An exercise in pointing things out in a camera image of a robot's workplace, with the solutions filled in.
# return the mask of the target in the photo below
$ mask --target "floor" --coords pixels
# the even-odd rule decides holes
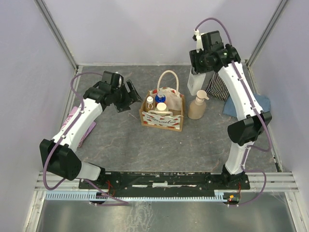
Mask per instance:
[[[132,80],[142,98],[147,91],[156,88],[161,73],[173,70],[179,77],[179,91],[185,95],[186,108],[195,98],[187,89],[190,66],[86,66],[83,72],[119,72],[125,80]],[[204,82],[206,88],[212,74]],[[97,75],[83,75],[78,92],[84,93],[100,78]],[[166,75],[162,85],[175,87],[172,75]],[[184,119],[183,131],[169,131],[148,128],[141,125],[139,108],[135,103],[130,111],[117,113],[113,106],[96,119],[97,125],[77,150],[78,157],[86,162],[104,167],[108,171],[184,171],[220,172],[230,150],[227,126],[236,118],[223,115],[224,102],[212,96],[207,109],[199,120]],[[267,147],[263,133],[256,145]],[[248,169],[260,168],[275,172],[272,154],[251,150],[247,159]]]
[[[244,201],[253,193],[243,193]],[[36,232],[295,232],[284,193],[264,193],[246,206],[210,202],[130,202],[94,207],[45,200]]]

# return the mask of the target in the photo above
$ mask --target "pink cloth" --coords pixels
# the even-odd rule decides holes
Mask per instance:
[[[65,120],[65,122],[63,123],[61,130],[67,125],[67,123],[71,120],[71,118],[73,117],[73,115],[75,114],[75,112],[77,111],[78,107],[73,107],[73,109],[71,110],[71,112],[69,113],[67,119]],[[88,130],[86,131],[86,133],[82,136],[78,147],[81,147],[83,144],[83,141],[85,140],[85,138],[88,136],[88,134],[92,131],[92,129],[96,126],[96,122],[91,123],[90,127],[88,128]]]

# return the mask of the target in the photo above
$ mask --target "wall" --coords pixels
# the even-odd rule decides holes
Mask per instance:
[[[280,0],[45,2],[78,64],[188,64],[194,28],[206,17],[222,20],[248,59]],[[222,31],[216,22],[200,29]]]
[[[19,232],[73,68],[33,0],[0,1],[0,231]]]
[[[271,101],[279,156],[309,209],[309,1],[290,1],[253,65],[260,93]]]

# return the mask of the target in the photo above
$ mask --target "striped cloth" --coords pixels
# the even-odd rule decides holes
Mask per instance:
[[[215,72],[209,81],[206,88],[206,93],[212,95],[222,101],[226,101],[229,93],[227,87],[225,86],[223,80],[220,78],[219,74]]]

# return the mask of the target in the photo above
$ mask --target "basket handle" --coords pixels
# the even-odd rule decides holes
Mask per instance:
[[[159,78],[159,80],[158,80],[158,86],[156,87],[156,90],[159,91],[160,83],[161,83],[162,77],[163,77],[165,74],[167,74],[167,73],[173,74],[174,77],[176,78],[176,93],[175,93],[175,94],[178,96],[178,95],[179,95],[179,92],[178,92],[178,89],[179,89],[179,80],[178,80],[177,74],[176,74],[174,71],[172,71],[172,70],[166,70],[166,71],[164,71],[164,72],[161,74],[161,76],[160,76],[160,78]]]
[[[148,111],[151,114],[169,114],[169,116],[173,116],[173,112],[171,111],[156,111],[156,110],[150,110]]]

